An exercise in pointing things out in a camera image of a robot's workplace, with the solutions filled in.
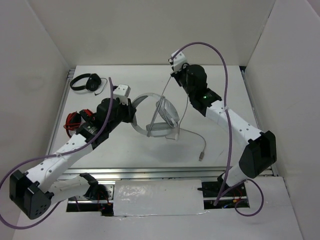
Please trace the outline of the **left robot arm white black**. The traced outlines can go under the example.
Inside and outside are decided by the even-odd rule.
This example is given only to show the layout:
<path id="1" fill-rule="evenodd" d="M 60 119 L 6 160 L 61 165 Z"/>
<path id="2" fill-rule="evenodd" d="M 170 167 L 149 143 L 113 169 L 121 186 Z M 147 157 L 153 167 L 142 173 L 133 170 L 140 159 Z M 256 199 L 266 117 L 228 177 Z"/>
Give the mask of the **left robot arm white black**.
<path id="1" fill-rule="evenodd" d="M 17 169 L 10 175 L 10 199 L 29 219 L 34 220 L 52 204 L 72 197 L 84 196 L 89 200 L 106 197 L 107 189 L 89 173 L 81 173 L 69 180 L 58 178 L 108 139 L 120 123 L 132 122 L 135 113 L 136 109 L 127 97 L 103 99 L 92 119 L 83 123 L 54 154 L 26 172 Z"/>

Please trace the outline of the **white over-ear headphones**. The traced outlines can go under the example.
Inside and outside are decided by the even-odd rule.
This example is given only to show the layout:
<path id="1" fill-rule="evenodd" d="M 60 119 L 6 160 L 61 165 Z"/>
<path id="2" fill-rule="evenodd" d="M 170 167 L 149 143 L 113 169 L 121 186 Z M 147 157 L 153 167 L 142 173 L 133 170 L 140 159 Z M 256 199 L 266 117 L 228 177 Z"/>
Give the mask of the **white over-ear headphones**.
<path id="1" fill-rule="evenodd" d="M 137 118 L 134 116 L 131 123 L 134 130 L 141 135 L 153 138 L 167 137 L 177 131 L 180 122 L 178 111 L 165 96 L 151 92 L 144 93 L 132 102 L 132 106 L 136 109 L 147 98 L 154 98 L 156 100 L 155 111 L 151 121 L 145 128 L 141 128 L 137 123 Z"/>

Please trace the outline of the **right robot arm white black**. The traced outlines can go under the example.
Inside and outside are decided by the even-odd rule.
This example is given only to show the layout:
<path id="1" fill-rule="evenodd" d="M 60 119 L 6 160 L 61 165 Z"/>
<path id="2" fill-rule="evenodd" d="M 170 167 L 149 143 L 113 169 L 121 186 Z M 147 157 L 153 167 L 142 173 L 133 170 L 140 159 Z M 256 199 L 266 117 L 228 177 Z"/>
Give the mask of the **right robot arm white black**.
<path id="1" fill-rule="evenodd" d="M 276 137 L 271 131 L 263 132 L 241 118 L 225 105 L 216 92 L 208 88 L 205 69 L 197 64 L 184 63 L 174 67 L 171 76 L 184 89 L 193 108 L 216 123 L 243 149 L 237 164 L 218 177 L 218 191 L 230 195 L 235 185 L 254 179 L 277 160 Z"/>

